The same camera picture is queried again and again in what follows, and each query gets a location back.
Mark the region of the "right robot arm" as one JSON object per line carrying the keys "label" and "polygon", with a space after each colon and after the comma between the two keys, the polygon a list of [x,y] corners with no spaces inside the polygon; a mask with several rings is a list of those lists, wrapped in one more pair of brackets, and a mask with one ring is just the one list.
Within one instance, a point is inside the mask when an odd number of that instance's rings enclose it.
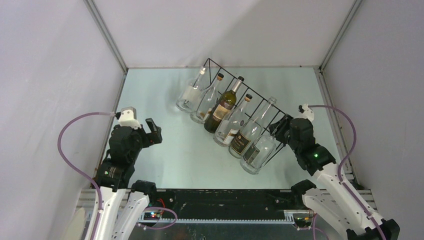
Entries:
{"label": "right robot arm", "polygon": [[316,142],[309,119],[285,115],[268,129],[277,141],[290,147],[299,166],[328,193],[303,180],[291,187],[290,201],[295,208],[314,211],[345,240],[398,239],[400,226],[394,219],[384,219],[358,193],[332,154]]}

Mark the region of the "tall clear champagne label bottle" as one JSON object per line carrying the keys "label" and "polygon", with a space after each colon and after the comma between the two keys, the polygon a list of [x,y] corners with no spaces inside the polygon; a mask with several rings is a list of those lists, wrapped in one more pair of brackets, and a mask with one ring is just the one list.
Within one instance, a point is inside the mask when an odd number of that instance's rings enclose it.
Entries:
{"label": "tall clear champagne label bottle", "polygon": [[238,131],[228,147],[228,151],[233,157],[241,159],[248,147],[260,136],[267,112],[276,102],[277,99],[271,96]]}

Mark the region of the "short clear bottle white cap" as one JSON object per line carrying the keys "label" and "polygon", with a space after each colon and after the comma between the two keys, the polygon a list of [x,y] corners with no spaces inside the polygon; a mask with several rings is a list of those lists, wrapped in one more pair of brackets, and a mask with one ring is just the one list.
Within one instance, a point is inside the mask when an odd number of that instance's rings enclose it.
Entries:
{"label": "short clear bottle white cap", "polygon": [[264,134],[256,139],[240,160],[240,166],[249,174],[257,175],[276,149],[276,133]]}

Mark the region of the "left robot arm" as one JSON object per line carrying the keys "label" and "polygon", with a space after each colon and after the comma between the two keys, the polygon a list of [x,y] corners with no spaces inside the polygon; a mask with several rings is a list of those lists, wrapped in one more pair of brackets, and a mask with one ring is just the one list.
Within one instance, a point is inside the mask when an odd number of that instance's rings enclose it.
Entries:
{"label": "left robot arm", "polygon": [[161,127],[152,118],[145,121],[149,133],[141,124],[135,127],[117,124],[113,127],[109,150],[95,177],[100,194],[95,199],[96,212],[89,222],[87,240],[127,240],[143,210],[153,208],[158,202],[155,183],[137,180],[131,187],[124,210],[118,213],[135,172],[139,153],[163,140]]}

